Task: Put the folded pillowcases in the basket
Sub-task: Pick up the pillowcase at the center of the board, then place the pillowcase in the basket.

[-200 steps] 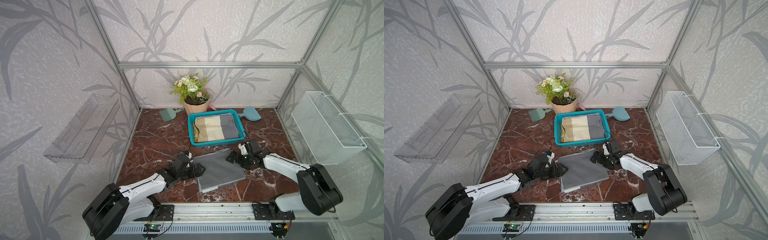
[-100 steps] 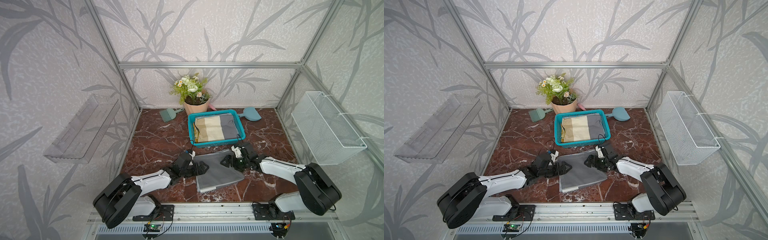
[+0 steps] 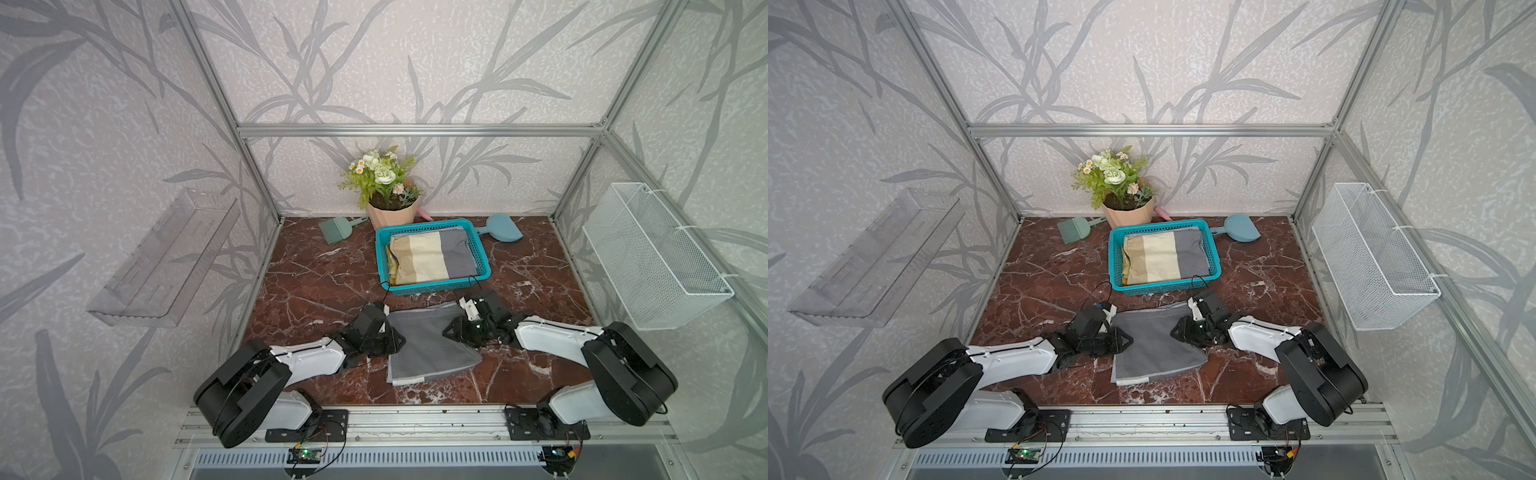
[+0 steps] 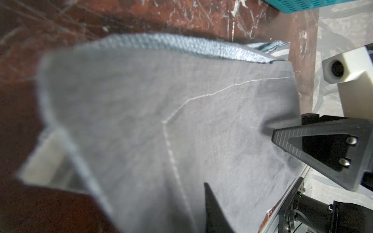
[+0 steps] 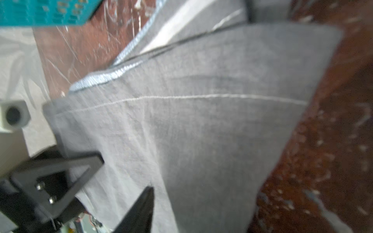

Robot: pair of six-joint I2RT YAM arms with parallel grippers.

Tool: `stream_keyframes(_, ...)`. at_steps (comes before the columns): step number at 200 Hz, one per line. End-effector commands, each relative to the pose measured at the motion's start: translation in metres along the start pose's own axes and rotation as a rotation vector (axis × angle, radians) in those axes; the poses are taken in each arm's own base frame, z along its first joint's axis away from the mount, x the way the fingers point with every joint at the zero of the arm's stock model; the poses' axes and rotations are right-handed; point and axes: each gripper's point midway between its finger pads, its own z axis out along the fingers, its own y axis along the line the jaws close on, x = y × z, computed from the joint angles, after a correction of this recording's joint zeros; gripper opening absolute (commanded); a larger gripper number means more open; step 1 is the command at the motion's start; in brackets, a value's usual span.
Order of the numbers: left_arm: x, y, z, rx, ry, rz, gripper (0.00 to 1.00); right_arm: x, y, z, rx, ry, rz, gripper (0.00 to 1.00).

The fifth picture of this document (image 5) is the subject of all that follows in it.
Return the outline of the teal plastic basket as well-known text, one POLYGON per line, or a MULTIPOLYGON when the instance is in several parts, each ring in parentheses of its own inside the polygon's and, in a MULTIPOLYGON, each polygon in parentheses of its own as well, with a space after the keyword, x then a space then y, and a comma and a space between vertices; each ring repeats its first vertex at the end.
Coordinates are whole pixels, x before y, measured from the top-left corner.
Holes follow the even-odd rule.
POLYGON ((2 0, 1 26, 81 26, 101 3, 97 0, 2 0))

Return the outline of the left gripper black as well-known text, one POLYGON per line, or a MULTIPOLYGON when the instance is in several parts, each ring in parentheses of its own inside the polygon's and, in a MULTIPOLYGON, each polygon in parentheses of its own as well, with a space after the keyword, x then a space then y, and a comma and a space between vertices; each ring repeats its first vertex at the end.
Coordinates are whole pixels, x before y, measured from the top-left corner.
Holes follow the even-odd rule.
POLYGON ((1 178, 1 232, 58 232, 85 210, 75 195, 103 165, 95 152, 74 158, 51 152, 20 164, 10 181, 1 178))

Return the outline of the plain grey pillowcase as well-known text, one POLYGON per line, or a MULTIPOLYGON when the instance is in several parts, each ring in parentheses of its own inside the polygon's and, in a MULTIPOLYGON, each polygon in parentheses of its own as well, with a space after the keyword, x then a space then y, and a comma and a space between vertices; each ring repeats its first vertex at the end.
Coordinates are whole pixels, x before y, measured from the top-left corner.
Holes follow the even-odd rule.
POLYGON ((104 166, 79 201, 115 229, 143 189, 154 233, 244 233, 342 31, 225 19, 240 2, 167 1, 127 61, 43 107, 67 157, 104 166))

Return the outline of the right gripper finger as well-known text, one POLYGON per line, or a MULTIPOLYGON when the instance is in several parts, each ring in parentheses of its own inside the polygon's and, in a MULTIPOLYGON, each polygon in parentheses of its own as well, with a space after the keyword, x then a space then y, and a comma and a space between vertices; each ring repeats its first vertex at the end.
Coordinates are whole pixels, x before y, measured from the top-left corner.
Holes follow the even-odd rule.
POLYGON ((114 233, 150 233, 153 221, 154 188, 147 186, 114 233))

